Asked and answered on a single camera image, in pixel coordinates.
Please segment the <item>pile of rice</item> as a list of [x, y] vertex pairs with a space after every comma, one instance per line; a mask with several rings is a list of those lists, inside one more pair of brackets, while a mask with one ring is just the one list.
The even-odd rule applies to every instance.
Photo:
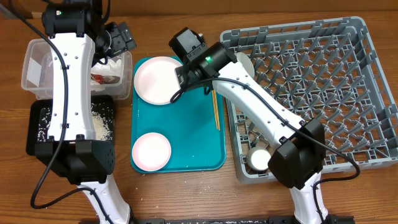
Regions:
[[[47, 131], [50, 127], [51, 107], [40, 110], [37, 126], [36, 140], [44, 142], [47, 139]], [[96, 132], [96, 140], [114, 142], [114, 106], [109, 103], [92, 103], [91, 116]]]

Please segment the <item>cardboard box wall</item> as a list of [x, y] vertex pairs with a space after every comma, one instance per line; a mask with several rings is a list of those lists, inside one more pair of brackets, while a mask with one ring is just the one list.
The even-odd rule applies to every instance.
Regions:
[[112, 0], [111, 16], [392, 11], [397, 0]]

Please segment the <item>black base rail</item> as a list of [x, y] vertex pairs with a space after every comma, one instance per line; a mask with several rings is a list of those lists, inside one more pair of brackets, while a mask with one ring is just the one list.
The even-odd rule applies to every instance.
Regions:
[[[85, 220], [79, 224], [98, 224], [100, 221]], [[162, 218], [139, 219], [139, 224], [298, 224], [300, 223], [294, 215], [292, 216], [271, 216], [268, 218], [255, 219], [201, 219], [201, 220], [164, 220]], [[337, 216], [329, 214], [323, 223], [328, 224], [355, 224], [353, 216]]]

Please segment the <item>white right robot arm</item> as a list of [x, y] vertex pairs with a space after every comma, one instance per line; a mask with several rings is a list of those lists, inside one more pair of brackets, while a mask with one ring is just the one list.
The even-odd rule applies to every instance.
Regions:
[[175, 34], [170, 48], [182, 61], [176, 68], [182, 93], [203, 86], [205, 93], [214, 90], [234, 103], [258, 127], [269, 145], [271, 156], [263, 161], [266, 168], [289, 188], [295, 206], [295, 222], [323, 223], [328, 210], [317, 182], [323, 169], [325, 131], [319, 121], [304, 121], [278, 103], [254, 80], [249, 57], [235, 53], [221, 42], [211, 47], [203, 36], [188, 27]]

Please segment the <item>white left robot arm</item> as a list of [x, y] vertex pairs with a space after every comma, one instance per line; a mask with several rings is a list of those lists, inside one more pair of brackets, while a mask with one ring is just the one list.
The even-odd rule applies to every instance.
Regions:
[[35, 156], [46, 172], [66, 178], [83, 192], [101, 223], [134, 223], [131, 207], [113, 177], [113, 143], [96, 138], [91, 115], [91, 68], [133, 49], [101, 1], [51, 2], [42, 14], [42, 37], [53, 62], [52, 117]]

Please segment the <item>teal plastic tray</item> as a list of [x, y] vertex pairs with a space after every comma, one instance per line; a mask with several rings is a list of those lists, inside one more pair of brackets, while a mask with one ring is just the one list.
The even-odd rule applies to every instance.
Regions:
[[226, 160], [223, 97], [217, 95], [220, 129], [216, 127], [213, 97], [203, 88], [184, 93], [176, 103], [152, 105], [132, 92], [131, 144], [147, 133], [164, 135], [171, 157], [158, 173], [217, 170]]

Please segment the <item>small pink plate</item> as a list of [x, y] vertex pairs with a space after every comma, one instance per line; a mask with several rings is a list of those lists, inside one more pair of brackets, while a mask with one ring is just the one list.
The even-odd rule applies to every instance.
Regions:
[[154, 172], [163, 168], [171, 158], [169, 140], [159, 133], [146, 133], [132, 147], [132, 159], [143, 171]]

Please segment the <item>black plastic bin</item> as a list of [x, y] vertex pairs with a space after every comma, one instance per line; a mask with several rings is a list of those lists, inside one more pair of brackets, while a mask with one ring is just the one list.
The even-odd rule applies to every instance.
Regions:
[[[52, 99], [37, 100], [30, 107], [29, 127], [25, 151], [34, 155], [34, 146], [47, 139], [52, 115]], [[109, 95], [91, 97], [91, 115], [96, 132], [96, 140], [111, 141], [114, 144], [115, 106]]]

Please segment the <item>grey dishwasher rack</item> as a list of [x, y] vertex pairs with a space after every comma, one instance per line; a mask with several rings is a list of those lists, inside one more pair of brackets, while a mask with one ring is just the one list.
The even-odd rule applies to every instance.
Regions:
[[323, 171], [397, 163], [397, 104], [365, 21], [341, 17], [226, 30], [220, 41], [246, 54], [255, 81], [280, 104], [325, 129]]

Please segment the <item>clear plastic bin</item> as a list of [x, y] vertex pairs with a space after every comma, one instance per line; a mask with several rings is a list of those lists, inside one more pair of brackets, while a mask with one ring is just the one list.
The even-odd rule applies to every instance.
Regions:
[[[115, 100], [126, 99], [132, 82], [132, 55], [124, 52], [97, 63], [91, 69], [91, 94], [110, 95]], [[53, 97], [53, 62], [51, 49], [42, 39], [29, 42], [22, 68], [21, 87], [35, 94], [38, 100]]]

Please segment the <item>grey bowl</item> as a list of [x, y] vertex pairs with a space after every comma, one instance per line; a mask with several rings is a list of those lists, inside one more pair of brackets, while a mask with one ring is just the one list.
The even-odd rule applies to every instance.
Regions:
[[235, 56], [239, 62], [242, 63], [244, 69], [247, 71], [251, 78], [254, 78], [255, 71], [251, 59], [243, 52], [236, 52]]

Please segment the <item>white cup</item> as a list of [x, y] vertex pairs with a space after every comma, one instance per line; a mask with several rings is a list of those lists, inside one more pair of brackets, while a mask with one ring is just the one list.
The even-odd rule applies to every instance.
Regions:
[[246, 163], [251, 169], [265, 171], [269, 168], [270, 152], [264, 147], [253, 147], [246, 154]]

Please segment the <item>large pink plate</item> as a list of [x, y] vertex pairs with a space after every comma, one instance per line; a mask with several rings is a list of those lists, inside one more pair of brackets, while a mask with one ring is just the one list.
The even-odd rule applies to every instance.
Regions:
[[134, 89], [152, 105], [166, 105], [180, 89], [175, 69], [182, 64], [172, 57], [152, 57], [140, 65], [134, 75]]

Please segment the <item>white plastic wrapper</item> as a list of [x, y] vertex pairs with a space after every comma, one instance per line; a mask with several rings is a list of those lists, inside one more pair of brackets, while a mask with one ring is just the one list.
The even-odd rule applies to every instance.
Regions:
[[97, 63], [91, 68], [91, 90], [103, 91], [106, 87], [119, 83], [122, 68], [121, 57], [109, 58], [106, 65]]

